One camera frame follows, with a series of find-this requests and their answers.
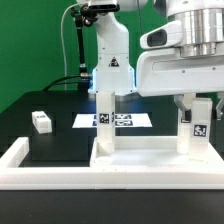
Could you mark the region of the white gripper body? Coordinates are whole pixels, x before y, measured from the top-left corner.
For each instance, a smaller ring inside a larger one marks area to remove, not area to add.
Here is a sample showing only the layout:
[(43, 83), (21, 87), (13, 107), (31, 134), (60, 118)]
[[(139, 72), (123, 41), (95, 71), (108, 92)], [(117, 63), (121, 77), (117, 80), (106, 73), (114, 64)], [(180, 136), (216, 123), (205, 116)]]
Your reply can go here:
[(174, 21), (141, 36), (144, 52), (137, 61), (137, 91), (141, 96), (224, 91), (224, 42), (213, 55), (182, 58), (176, 47), (184, 37)]

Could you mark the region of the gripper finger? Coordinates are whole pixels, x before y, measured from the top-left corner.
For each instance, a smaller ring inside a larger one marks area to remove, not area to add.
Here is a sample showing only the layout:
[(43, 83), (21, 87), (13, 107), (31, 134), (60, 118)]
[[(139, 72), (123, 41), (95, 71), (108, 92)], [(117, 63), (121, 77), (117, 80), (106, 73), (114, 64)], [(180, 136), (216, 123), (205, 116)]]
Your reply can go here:
[(222, 118), (222, 108), (224, 107), (224, 92), (218, 92), (217, 97), (219, 99), (219, 102), (216, 106), (216, 119), (221, 120)]
[(174, 96), (174, 103), (181, 111), (181, 119), (183, 122), (190, 122), (191, 121), (191, 110), (188, 109), (184, 103), (184, 95), (178, 94)]

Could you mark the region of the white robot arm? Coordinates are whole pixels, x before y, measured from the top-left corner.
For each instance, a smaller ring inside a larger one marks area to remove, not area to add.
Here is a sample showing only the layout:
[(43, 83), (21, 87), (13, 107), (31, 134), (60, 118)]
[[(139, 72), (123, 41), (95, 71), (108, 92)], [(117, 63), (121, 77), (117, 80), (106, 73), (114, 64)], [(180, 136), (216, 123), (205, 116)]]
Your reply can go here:
[(172, 95), (189, 120), (196, 113), (184, 106), (185, 94), (224, 92), (224, 0), (153, 0), (167, 23), (137, 37), (135, 23), (123, 25), (115, 13), (143, 8), (148, 0), (77, 2), (83, 23), (96, 30), (92, 93)]

